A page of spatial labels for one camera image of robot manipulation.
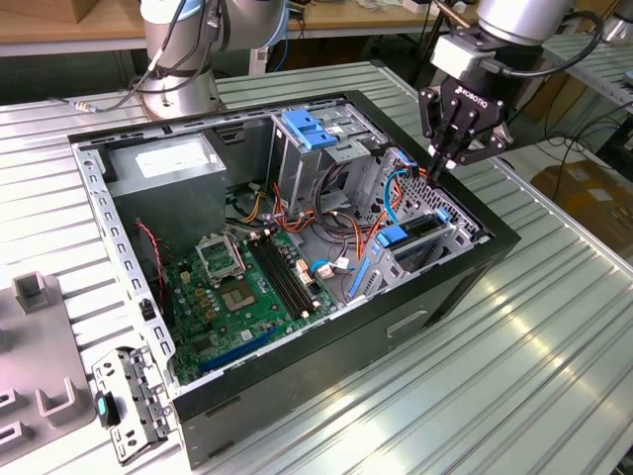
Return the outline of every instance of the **ram slot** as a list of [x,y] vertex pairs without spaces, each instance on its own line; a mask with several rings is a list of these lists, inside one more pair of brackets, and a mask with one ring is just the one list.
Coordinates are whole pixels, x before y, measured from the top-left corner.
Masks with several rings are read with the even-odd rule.
[[312,301],[272,241],[250,242],[248,250],[294,320],[300,319],[306,315],[305,312],[310,313],[314,309]]

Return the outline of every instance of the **robotic arm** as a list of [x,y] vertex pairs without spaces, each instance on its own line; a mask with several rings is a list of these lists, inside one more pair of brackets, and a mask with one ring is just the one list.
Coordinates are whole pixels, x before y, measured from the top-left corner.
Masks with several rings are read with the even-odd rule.
[[[506,150],[511,137],[504,123],[507,80],[542,77],[576,64],[599,43],[602,21],[592,12],[566,15],[572,0],[482,0],[479,24],[468,25],[455,12],[438,6],[465,27],[440,37],[431,62],[451,77],[441,86],[419,91],[422,133],[431,140],[429,177],[437,180],[445,168],[469,165]],[[560,66],[541,71],[517,71],[496,60],[505,48],[535,48],[556,33],[564,19],[583,17],[595,25],[588,46]],[[470,149],[481,135],[483,147]]]
[[141,0],[140,13],[151,63],[136,92],[157,118],[218,109],[211,53],[274,45],[288,23],[285,0]]

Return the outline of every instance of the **yellow wire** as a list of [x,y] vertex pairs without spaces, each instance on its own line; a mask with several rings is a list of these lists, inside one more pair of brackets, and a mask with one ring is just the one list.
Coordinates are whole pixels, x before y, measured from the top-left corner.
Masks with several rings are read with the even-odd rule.
[[255,205],[253,206],[253,211],[250,212],[250,215],[241,220],[243,223],[250,223],[255,218],[257,218],[257,213],[259,212],[259,200],[261,200],[261,193],[257,193],[257,196],[255,198]]
[[356,224],[356,221],[349,215],[346,215],[345,213],[341,213],[340,211],[332,211],[331,212],[334,216],[336,215],[340,215],[343,218],[347,219],[351,224],[352,227],[354,228],[354,235],[356,236],[356,257],[358,259],[360,259],[360,242],[362,241],[362,234],[360,232],[360,228],[358,228],[358,225]]

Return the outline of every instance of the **gripper logo text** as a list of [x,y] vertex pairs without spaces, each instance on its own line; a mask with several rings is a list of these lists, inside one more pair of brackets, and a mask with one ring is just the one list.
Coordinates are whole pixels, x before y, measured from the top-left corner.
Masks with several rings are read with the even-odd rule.
[[457,90],[455,92],[457,94],[462,94],[463,96],[468,97],[471,101],[476,102],[477,104],[482,106],[484,109],[488,108],[488,102],[487,101],[485,101],[484,99],[482,99],[479,96],[476,96],[475,94],[473,94],[468,89],[464,89],[462,86],[457,86]]

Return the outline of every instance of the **slotted metal surface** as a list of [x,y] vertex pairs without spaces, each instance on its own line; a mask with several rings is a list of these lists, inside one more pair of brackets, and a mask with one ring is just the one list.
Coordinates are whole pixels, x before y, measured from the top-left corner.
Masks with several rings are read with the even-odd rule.
[[[545,57],[555,64],[567,61],[581,51],[590,35],[560,35],[545,42]],[[575,66],[566,69],[588,87],[615,104],[633,101],[633,88],[624,82],[624,73],[633,69],[633,46],[613,47],[600,43],[593,52]]]
[[[421,140],[414,94],[369,63],[221,81],[231,107],[358,88]],[[119,94],[101,96],[101,106]],[[58,276],[89,370],[136,344],[64,135],[145,120],[0,109],[0,279]],[[446,320],[199,472],[608,473],[633,441],[633,273],[494,161],[458,177],[522,237]],[[182,473],[179,437],[126,470],[95,421],[3,473]]]

